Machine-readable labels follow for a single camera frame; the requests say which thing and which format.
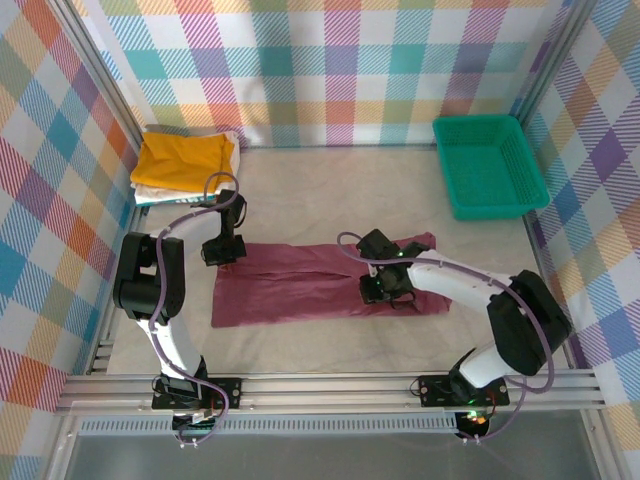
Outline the maroon t-shirt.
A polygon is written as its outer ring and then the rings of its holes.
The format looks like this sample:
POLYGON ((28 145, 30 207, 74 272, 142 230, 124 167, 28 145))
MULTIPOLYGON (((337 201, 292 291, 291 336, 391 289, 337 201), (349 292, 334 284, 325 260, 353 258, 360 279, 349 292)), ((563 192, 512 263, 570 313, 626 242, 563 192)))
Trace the maroon t-shirt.
POLYGON ((367 305, 359 279, 365 264, 335 244, 248 243, 246 255, 218 269, 210 324, 230 328, 371 316, 446 314, 451 300, 418 290, 411 305, 367 305))

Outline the stack of folded clothes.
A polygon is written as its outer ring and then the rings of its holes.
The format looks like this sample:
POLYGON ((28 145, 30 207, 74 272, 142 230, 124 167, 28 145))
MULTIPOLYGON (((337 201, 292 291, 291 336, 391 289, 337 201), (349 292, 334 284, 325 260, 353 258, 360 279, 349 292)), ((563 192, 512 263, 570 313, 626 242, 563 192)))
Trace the stack of folded clothes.
MULTIPOLYGON (((233 154, 231 161, 233 172, 229 174, 229 177, 231 175, 237 175, 240 167, 240 142, 238 135, 233 131, 226 131, 219 134, 226 134, 235 144, 236 152, 233 154)), ((214 173, 207 180, 202 193, 148 187, 141 184, 135 184, 132 181, 131 187, 134 189, 134 198, 136 204, 139 206, 149 206, 160 203, 194 203, 205 199, 211 199, 221 190, 231 189, 233 187, 233 180, 230 178, 230 180, 221 181, 212 191, 209 191, 208 186, 210 181, 220 175, 225 175, 225 172, 214 173)))

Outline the folded yellow t-shirt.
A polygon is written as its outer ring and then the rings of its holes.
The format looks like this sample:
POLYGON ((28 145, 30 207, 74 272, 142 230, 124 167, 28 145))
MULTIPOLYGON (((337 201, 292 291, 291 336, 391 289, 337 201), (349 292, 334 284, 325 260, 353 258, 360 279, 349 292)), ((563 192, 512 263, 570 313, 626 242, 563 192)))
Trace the folded yellow t-shirt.
POLYGON ((184 137, 146 132, 130 179, 148 187, 202 193, 214 173, 225 172, 210 181, 212 191, 221 181, 230 180, 235 152, 226 134, 184 137))

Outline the green plastic basket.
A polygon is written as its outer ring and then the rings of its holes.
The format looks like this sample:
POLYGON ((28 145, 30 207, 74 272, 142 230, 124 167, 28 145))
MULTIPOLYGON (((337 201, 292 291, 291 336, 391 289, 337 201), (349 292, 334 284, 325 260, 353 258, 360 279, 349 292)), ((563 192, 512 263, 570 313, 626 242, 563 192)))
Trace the green plastic basket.
POLYGON ((433 131, 456 219, 511 219, 548 205, 544 178, 516 118, 441 117, 433 131))

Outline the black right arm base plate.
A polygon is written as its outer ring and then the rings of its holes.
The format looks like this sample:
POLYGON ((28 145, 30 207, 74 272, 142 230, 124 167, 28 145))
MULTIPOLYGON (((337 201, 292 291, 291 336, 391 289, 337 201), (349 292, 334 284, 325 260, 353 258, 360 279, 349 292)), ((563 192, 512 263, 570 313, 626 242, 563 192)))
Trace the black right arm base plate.
POLYGON ((508 406, 510 398, 506 382, 496 379, 476 388, 462 377, 422 375, 417 378, 422 407, 493 407, 508 406))

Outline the long aluminium base rail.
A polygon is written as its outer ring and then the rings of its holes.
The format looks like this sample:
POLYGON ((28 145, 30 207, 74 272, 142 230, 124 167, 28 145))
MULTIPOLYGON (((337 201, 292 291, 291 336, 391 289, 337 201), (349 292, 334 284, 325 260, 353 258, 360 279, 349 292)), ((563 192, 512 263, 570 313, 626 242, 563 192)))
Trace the long aluminium base rail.
MULTIPOLYGON (((417 372, 338 374, 249 374, 241 378, 241 399, 234 414, 342 414, 462 411, 461 407, 422 407, 410 386, 417 372)), ((152 374, 71 376, 58 401, 58 414, 149 414, 152 374)), ((506 384, 510 398, 501 411, 515 408, 523 390, 506 384)), ((525 394, 524 411, 596 410, 603 393, 590 370, 561 369, 544 393, 525 394)))

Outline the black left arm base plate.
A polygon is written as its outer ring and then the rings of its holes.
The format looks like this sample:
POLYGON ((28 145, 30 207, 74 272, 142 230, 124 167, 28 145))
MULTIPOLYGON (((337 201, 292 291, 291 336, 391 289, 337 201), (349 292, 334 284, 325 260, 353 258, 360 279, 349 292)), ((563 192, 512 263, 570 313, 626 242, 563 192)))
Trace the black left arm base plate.
MULTIPOLYGON (((226 393, 230 409, 239 408, 242 387, 240 378, 209 378, 209 381, 226 393)), ((219 392, 189 380, 158 375, 152 380, 151 387, 151 406, 155 410, 221 410, 224 406, 219 392)))

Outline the aluminium side rail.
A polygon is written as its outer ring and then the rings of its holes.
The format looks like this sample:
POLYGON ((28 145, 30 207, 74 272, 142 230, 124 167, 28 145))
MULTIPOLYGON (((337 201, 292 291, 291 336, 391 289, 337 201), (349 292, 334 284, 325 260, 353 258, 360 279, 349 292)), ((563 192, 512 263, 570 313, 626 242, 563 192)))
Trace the aluminium side rail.
MULTIPOLYGON (((127 233, 144 229, 147 207, 135 207, 128 223, 127 233)), ((117 265, 113 270, 112 282, 107 290, 103 315, 97 325, 95 338, 91 344, 89 356, 82 375, 104 375, 107 373, 109 361, 115 344, 119 313, 113 301, 113 286, 117 265)))

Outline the aluminium frame post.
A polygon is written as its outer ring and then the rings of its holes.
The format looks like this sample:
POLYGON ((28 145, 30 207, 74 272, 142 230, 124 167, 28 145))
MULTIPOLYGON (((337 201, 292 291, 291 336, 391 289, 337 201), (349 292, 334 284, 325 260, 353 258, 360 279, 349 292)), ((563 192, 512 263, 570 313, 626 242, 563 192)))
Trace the aluminium frame post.
POLYGON ((598 0, 561 0, 510 114, 526 130, 598 0))
POLYGON ((45 0, 135 151, 142 131, 72 0, 45 0))

